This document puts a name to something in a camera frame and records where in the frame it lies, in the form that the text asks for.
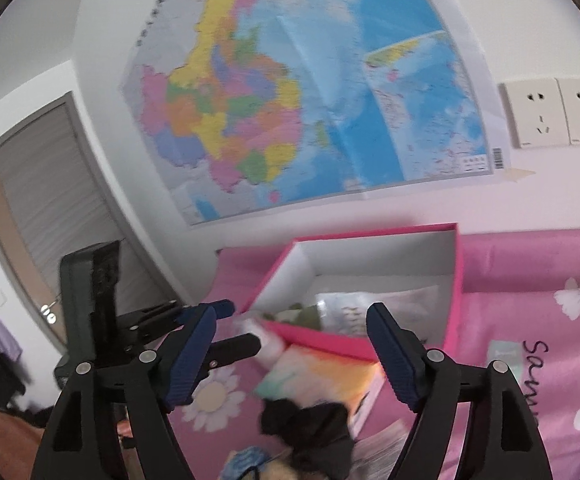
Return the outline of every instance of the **pink box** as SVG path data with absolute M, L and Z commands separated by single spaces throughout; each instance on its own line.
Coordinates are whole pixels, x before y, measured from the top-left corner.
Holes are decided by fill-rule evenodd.
M 397 292 L 438 286 L 429 347 L 452 354 L 463 281 L 456 224 L 296 238 L 285 248 L 245 309 L 279 312 L 314 303 L 318 292 Z M 278 322 L 268 327 L 289 343 L 376 361 L 367 338 L 318 332 Z

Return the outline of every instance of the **pink bedspread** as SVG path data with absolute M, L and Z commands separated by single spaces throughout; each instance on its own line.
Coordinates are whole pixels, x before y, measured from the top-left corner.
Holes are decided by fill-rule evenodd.
M 462 301 L 467 328 L 454 357 L 460 362 L 484 365 L 493 341 L 516 342 L 533 350 L 535 343 L 549 338 L 550 360 L 546 355 L 538 356 L 543 357 L 545 370 L 539 368 L 538 360 L 531 370 L 535 379 L 541 371 L 545 372 L 542 387 L 532 399 L 543 401 L 539 428 L 555 480 L 577 480 L 580 314 L 576 314 L 580 297 L 576 296 L 579 293 L 576 289 L 580 287 L 580 230 L 471 235 L 463 237 L 462 243 L 464 292 L 469 293 Z M 238 309 L 242 308 L 282 249 L 283 246 L 224 249 L 212 291 L 205 301 L 230 298 Z M 572 289 L 569 300 L 555 296 L 564 288 Z M 228 334 L 229 325 L 224 324 L 218 337 Z M 539 345 L 535 350 L 541 353 L 543 349 Z M 521 356 L 525 364 L 527 357 Z M 531 379 L 528 367 L 522 373 L 522 380 Z M 275 439 L 259 435 L 262 406 L 250 394 L 264 374 L 252 360 L 215 371 L 196 390 L 200 395 L 198 401 L 172 413 L 174 431 L 198 480 L 214 480 L 232 450 L 257 444 L 271 452 L 280 449 Z M 386 385 L 360 438 L 381 431 L 397 418 L 412 421 Z M 449 468 L 456 463 L 459 446 L 460 440 L 455 439 L 448 453 Z

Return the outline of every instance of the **white wall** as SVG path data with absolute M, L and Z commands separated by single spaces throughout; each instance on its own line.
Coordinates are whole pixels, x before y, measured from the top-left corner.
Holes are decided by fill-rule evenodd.
M 70 59 L 81 0 L 14 0 L 0 16 L 0 99 Z
M 76 85 L 68 61 L 27 81 L 0 100 L 0 136 L 39 108 L 57 99 Z M 58 389 L 52 370 L 61 355 L 41 332 L 10 285 L 0 264 L 0 319 L 23 348 L 20 364 L 29 376 L 23 406 L 34 402 L 54 404 Z
M 570 0 L 459 0 L 497 82 L 580 76 L 580 13 Z M 83 0 L 74 62 L 112 171 L 149 245 L 195 298 L 208 290 L 214 251 L 359 226 L 458 221 L 465 233 L 580 228 L 580 148 L 513 153 L 535 176 L 372 202 L 284 208 L 266 216 L 188 228 L 154 168 L 117 86 L 154 0 Z

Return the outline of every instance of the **paper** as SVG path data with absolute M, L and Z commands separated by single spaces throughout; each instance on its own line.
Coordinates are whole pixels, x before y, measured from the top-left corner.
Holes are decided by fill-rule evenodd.
M 160 0 L 121 90 L 188 224 L 503 168 L 483 53 L 430 1 Z

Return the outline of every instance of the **ceiling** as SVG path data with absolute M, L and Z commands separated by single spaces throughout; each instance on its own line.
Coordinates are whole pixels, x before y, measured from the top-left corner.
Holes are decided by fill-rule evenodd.
M 81 0 L 13 0 L 0 17 L 0 99 L 70 59 Z

